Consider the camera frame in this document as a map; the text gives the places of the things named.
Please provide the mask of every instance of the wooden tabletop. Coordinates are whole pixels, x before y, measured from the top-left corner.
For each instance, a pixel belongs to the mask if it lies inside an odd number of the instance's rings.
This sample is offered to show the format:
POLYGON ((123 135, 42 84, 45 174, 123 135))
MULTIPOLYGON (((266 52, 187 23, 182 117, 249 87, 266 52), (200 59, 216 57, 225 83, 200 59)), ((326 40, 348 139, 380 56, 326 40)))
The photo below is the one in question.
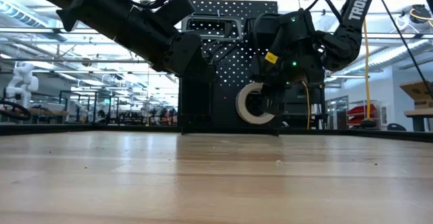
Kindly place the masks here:
POLYGON ((0 137, 0 223, 431 224, 433 144, 84 132, 0 137))

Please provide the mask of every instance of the white robot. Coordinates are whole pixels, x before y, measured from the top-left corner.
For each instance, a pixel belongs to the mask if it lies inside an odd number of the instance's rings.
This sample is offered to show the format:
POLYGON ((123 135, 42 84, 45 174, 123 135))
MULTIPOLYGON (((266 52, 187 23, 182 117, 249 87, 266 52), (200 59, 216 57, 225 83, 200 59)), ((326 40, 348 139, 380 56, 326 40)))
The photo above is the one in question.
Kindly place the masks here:
POLYGON ((21 95, 21 106, 28 109, 30 107, 30 99, 32 92, 36 92, 39 88, 39 80, 33 76, 32 70, 35 68, 33 64, 21 62, 14 69, 14 77, 6 87, 6 101, 16 103, 15 95, 21 95))

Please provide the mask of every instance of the ceiling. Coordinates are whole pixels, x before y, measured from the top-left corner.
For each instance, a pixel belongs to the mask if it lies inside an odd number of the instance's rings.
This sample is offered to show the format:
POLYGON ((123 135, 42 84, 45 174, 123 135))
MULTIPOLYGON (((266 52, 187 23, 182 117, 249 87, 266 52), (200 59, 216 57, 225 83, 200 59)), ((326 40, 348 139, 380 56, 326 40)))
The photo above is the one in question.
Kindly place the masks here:
MULTIPOLYGON (((3 0, 7 3, 19 7, 23 12, 33 16, 37 19, 43 26, 50 28, 62 28, 62 23, 59 21, 55 10, 57 7, 53 6, 51 3, 45 0, 3 0)), ((300 6, 307 7, 314 0, 266 0, 266 1, 278 1, 279 12, 287 13, 296 11, 300 6)), ((345 0, 332 0, 337 9, 340 9, 344 4, 345 0)), ((426 0, 386 0, 391 12, 398 15, 402 10, 408 10, 413 4, 426 4, 426 0)), ((337 20, 330 15, 330 9, 324 1, 318 2, 316 6, 312 9, 313 20, 315 23, 315 28, 318 30, 324 30, 328 32, 334 31, 337 26, 337 20), (322 15, 321 11, 327 10, 326 15, 322 15)), ((0 26, 1 27, 28 27, 5 14, 0 14, 0 26)), ((430 27, 428 24, 416 25, 411 23, 411 26, 406 26, 405 32, 430 32, 430 27)), ((393 32, 392 23, 385 13, 385 9, 380 2, 380 0, 373 0, 371 8, 369 10, 369 15, 367 16, 367 30, 368 32, 381 32, 389 33, 393 32)), ((26 43, 30 43, 33 46, 43 49, 47 53, 35 52, 25 45, 17 45, 8 43, 8 37, 0 37, 0 51, 6 53, 2 48, 6 49, 12 45, 13 54, 9 51, 9 56, 27 58, 26 55, 30 57, 43 57, 46 58, 48 53, 63 55, 63 58, 67 59, 91 59, 91 60, 131 60, 140 61, 140 64, 126 64, 126 63, 92 63, 92 65, 86 66, 80 63, 76 64, 55 64, 58 68, 63 70, 110 70, 110 71, 128 71, 128 72, 148 72, 145 74, 125 76, 122 81, 127 83, 127 86, 131 87, 145 87, 146 91, 144 95, 146 97, 152 97, 153 102, 160 102, 161 104, 177 105, 177 90, 179 88, 178 80, 172 76, 166 74, 158 74, 149 68, 148 64, 145 63, 141 58, 135 56, 135 54, 129 52, 125 48, 113 43, 111 40, 99 35, 95 32, 77 35, 73 33, 61 34, 62 37, 67 39, 67 43, 70 45, 60 45, 60 42, 48 39, 46 37, 41 37, 40 35, 30 35, 22 33, 10 34, 10 37, 17 38, 26 43)), ((371 51, 383 49, 387 45, 376 45, 371 48, 371 51)), ((361 49, 360 57, 365 55, 365 48, 361 49)), ((76 79, 91 79, 96 81, 102 81, 103 74, 69 74, 76 79)), ((116 85, 116 79, 111 79, 110 85, 120 86, 118 83, 116 85)), ((143 96, 143 92, 134 93, 134 95, 143 96)))

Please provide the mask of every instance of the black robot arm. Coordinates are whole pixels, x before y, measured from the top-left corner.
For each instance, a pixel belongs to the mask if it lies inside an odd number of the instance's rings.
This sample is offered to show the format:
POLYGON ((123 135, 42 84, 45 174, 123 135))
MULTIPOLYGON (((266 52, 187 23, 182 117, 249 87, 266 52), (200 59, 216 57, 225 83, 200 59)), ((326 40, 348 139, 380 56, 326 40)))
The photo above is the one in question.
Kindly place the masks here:
POLYGON ((157 71, 210 82, 214 67, 202 57, 202 40, 194 32, 180 33, 174 25, 194 13, 189 0, 47 0, 61 8, 67 31, 78 21, 150 61, 157 71))
POLYGON ((323 66, 330 71, 347 67, 359 55, 362 28, 373 0, 346 0, 341 23, 333 35, 317 31, 319 42, 326 48, 323 66))

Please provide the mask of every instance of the desk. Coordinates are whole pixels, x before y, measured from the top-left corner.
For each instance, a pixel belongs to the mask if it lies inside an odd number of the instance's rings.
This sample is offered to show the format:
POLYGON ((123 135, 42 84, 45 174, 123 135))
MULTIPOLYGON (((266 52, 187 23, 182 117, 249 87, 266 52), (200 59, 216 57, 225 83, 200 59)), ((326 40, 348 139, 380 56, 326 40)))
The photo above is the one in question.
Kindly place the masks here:
POLYGON ((414 132, 425 132, 424 119, 433 118, 433 109, 406 111, 405 116, 412 118, 414 132))

